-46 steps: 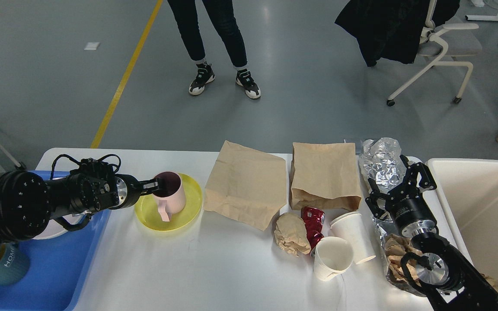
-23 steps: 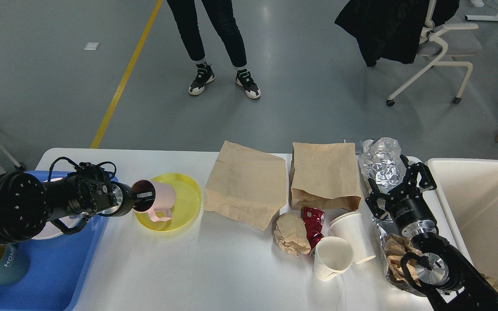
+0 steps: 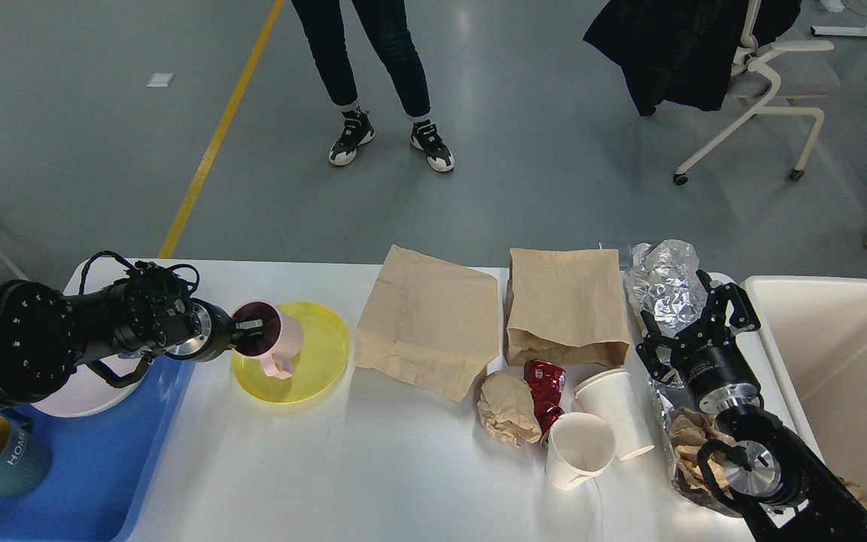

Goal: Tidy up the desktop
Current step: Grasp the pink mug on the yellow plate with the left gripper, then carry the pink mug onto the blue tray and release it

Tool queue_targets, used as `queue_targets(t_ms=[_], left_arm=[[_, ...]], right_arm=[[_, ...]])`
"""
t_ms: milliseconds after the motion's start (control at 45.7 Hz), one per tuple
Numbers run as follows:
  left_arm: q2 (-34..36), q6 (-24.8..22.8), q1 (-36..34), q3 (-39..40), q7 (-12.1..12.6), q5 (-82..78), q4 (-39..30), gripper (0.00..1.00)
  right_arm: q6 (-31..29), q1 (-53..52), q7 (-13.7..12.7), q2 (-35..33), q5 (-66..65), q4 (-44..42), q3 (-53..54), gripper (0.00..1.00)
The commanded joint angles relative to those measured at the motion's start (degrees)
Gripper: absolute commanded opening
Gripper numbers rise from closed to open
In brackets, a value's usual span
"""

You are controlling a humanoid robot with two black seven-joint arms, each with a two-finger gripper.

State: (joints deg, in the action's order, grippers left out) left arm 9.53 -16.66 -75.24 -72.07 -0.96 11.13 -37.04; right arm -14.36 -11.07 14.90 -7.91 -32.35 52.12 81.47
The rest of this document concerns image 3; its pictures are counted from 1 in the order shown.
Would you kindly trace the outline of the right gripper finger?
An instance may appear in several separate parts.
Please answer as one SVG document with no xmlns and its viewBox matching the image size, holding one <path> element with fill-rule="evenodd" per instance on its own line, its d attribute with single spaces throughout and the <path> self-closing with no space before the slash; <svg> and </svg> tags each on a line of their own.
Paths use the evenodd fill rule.
<svg viewBox="0 0 867 542">
<path fill-rule="evenodd" d="M 651 312 L 640 311 L 640 318 L 646 327 L 646 335 L 635 350 L 648 376 L 662 385 L 684 385 L 679 367 L 687 348 L 687 340 L 679 335 L 665 336 Z M 659 357 L 660 348 L 671 350 L 671 360 L 667 364 Z"/>
<path fill-rule="evenodd" d="M 740 333 L 761 328 L 761 321 L 749 295 L 735 282 L 718 282 L 698 269 L 696 277 L 707 292 L 701 315 L 696 319 L 695 335 L 710 346 L 727 346 Z"/>
</svg>

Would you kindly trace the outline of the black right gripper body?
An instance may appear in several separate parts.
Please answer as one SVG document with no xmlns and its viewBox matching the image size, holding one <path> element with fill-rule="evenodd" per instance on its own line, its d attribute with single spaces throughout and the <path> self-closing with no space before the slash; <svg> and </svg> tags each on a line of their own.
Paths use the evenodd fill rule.
<svg viewBox="0 0 867 542">
<path fill-rule="evenodd" d="M 761 385 L 736 343 L 677 348 L 677 372 L 696 411 L 762 404 Z"/>
</svg>

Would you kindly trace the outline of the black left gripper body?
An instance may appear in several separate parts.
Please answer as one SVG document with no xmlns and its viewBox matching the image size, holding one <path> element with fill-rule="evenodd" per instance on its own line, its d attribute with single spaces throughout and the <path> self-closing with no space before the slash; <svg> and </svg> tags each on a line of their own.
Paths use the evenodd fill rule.
<svg viewBox="0 0 867 542">
<path fill-rule="evenodd" d="M 190 300 L 193 336 L 166 350 L 166 357 L 179 361 L 212 361 L 233 348 L 236 326 L 219 306 Z"/>
</svg>

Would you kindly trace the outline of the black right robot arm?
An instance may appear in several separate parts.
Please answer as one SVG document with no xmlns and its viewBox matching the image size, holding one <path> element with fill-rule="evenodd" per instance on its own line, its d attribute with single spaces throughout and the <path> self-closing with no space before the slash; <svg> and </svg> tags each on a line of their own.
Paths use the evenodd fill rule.
<svg viewBox="0 0 867 542">
<path fill-rule="evenodd" d="M 867 541 L 867 510 L 808 446 L 763 408 L 756 374 L 736 337 L 760 329 L 749 295 L 734 282 L 696 271 L 707 292 L 701 314 L 665 335 L 651 312 L 636 351 L 655 381 L 668 380 L 657 356 L 670 350 L 698 411 L 713 415 L 734 443 L 708 440 L 698 466 L 712 496 L 743 516 L 757 541 Z"/>
</svg>

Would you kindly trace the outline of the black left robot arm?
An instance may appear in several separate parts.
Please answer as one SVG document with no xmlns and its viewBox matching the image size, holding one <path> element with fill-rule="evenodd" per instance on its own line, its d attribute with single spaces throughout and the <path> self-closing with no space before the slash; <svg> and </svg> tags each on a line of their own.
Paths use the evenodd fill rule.
<svg viewBox="0 0 867 542">
<path fill-rule="evenodd" d="M 63 295 L 40 282 L 0 282 L 0 409 L 55 394 L 81 366 L 114 388 L 137 383 L 155 357 L 210 361 L 269 337 L 258 315 L 231 316 L 196 298 L 179 265 L 130 262 L 120 280 Z"/>
</svg>

